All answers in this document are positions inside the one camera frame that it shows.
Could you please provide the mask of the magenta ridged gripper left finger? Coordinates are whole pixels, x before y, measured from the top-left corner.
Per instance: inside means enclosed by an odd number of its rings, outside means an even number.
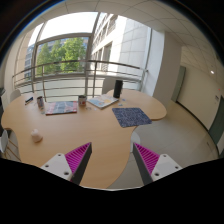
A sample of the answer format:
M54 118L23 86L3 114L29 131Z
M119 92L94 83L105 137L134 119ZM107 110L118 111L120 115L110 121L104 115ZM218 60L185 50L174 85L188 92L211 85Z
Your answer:
M92 144L86 143L66 154L57 153L42 166L42 169L79 185L91 154Z

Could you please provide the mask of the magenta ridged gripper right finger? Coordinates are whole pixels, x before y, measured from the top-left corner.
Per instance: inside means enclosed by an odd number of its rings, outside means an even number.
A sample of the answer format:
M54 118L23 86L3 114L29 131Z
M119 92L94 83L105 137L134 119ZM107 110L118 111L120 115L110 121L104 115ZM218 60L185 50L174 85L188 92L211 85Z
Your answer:
M182 169L169 155L157 154L137 143L133 144L133 155L144 185Z

